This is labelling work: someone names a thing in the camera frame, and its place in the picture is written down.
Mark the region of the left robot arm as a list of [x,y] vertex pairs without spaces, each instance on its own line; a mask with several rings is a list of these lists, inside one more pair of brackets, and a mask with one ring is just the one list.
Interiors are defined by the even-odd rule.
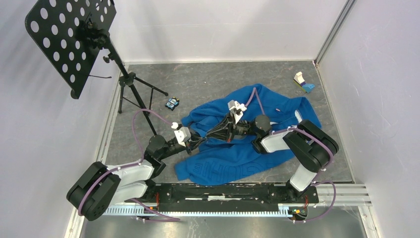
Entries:
[[131,198],[152,201],[156,189],[151,179],[166,167],[163,159],[182,151],[190,153],[207,140],[186,127],[174,134],[171,140],[152,136],[138,161],[115,166],[92,163],[68,191],[67,201],[89,221],[99,218],[108,207]]

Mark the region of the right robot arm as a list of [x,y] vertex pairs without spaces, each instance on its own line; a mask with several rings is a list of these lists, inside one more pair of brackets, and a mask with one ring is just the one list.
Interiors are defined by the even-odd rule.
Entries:
[[206,133],[206,138],[230,141],[235,136],[247,135],[254,136],[252,146],[260,154],[290,150],[298,159],[300,165],[286,183],[286,196],[292,202],[299,202],[306,196],[306,190],[315,177],[339,151],[335,140],[308,119],[273,131],[266,115],[259,115],[249,122],[241,120],[236,113],[228,113]]

